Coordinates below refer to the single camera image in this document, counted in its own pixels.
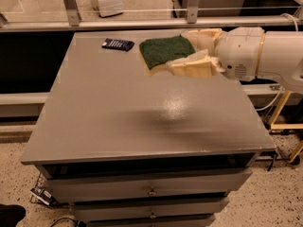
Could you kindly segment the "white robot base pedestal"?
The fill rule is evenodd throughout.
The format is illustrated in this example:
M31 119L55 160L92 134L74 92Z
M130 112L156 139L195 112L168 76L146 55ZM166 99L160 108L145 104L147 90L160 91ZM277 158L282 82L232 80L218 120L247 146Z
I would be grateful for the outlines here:
M111 17L123 12L122 0L90 0L91 6L100 17Z

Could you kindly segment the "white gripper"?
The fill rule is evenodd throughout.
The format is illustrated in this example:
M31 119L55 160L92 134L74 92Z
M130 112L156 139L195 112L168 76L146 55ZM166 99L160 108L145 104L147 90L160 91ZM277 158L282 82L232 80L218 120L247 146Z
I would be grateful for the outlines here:
M227 33L221 28L194 29L183 32L182 36L200 51L168 61L166 69L174 76L209 79L223 73L228 79L251 81L255 78L265 36L261 27L238 27ZM218 58L208 52L215 52Z

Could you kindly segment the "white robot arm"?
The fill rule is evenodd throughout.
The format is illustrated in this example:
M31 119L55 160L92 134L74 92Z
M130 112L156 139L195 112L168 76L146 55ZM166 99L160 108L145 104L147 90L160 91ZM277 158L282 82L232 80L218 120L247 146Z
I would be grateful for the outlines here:
M303 33L264 31L260 27L218 28L185 32L197 51L169 61L174 76L206 79L218 73L228 79L269 79L284 88L303 92Z

